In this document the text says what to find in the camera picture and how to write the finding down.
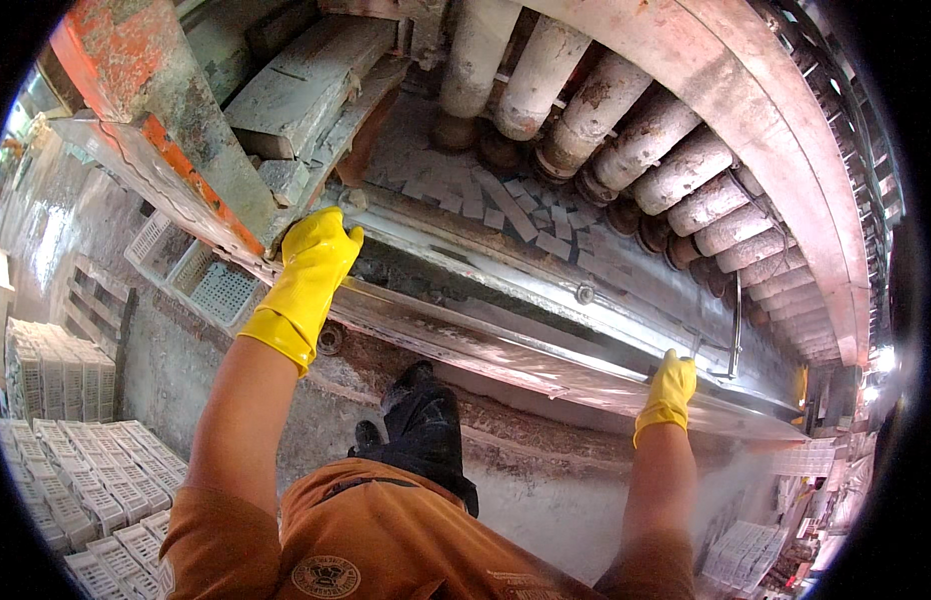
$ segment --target foot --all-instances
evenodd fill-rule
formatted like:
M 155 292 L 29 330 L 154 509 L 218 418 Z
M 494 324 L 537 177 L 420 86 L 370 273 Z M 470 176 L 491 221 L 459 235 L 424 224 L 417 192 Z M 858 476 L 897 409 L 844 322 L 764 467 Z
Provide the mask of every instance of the foot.
M 382 414 L 389 414 L 389 411 L 402 402 L 412 390 L 433 378 L 435 375 L 432 374 L 432 363 L 427 360 L 420 360 L 406 368 L 382 396 L 380 403 Z
M 382 434 L 379 428 L 370 420 L 360 420 L 355 424 L 355 448 L 358 452 L 365 452 L 382 446 Z

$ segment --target black pants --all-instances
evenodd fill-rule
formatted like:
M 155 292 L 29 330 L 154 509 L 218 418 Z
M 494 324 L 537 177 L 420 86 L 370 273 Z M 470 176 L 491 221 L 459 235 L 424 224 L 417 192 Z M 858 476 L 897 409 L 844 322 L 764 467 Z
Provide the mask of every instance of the black pants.
M 388 443 L 355 454 L 434 482 L 459 497 L 479 516 L 475 484 L 463 475 L 462 429 L 455 393 L 434 378 L 400 390 L 386 415 Z

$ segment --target hand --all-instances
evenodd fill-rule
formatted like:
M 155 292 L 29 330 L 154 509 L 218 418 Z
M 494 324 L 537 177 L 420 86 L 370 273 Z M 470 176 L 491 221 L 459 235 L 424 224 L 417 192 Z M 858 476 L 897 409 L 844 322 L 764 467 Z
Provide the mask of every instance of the hand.
M 676 424 L 688 429 L 687 404 L 696 391 L 696 362 L 691 358 L 676 358 L 669 349 L 662 358 L 655 376 L 651 378 L 649 400 L 635 419 L 632 444 L 639 447 L 640 432 L 653 424 Z
M 304 377 L 316 358 L 332 295 L 359 256 L 362 242 L 362 227 L 352 227 L 348 235 L 343 230 L 343 213 L 337 206 L 293 225 L 282 240 L 285 270 L 239 335 L 285 354 Z

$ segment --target person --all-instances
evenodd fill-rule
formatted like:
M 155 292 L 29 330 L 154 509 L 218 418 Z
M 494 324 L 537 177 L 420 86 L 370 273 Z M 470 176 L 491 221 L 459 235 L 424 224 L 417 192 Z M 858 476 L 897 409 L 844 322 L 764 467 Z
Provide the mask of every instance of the person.
M 388 442 L 360 423 L 349 457 L 285 491 L 280 528 L 276 456 L 293 390 L 363 242 L 342 222 L 333 207 L 290 229 L 285 269 L 222 360 L 171 508 L 159 597 L 692 598 L 696 369 L 674 350 L 636 420 L 620 550 L 593 587 L 475 518 L 455 395 L 428 363 L 385 394 Z

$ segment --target forearm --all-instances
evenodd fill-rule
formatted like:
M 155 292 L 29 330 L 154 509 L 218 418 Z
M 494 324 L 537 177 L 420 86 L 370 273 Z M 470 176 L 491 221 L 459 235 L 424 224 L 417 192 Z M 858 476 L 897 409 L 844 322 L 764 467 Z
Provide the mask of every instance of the forearm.
M 623 544 L 657 531 L 687 530 L 696 498 L 696 462 L 675 423 L 646 426 L 638 440 L 623 519 Z
M 195 428 L 186 485 L 275 513 L 276 454 L 298 378 L 296 364 L 267 344 L 232 342 Z

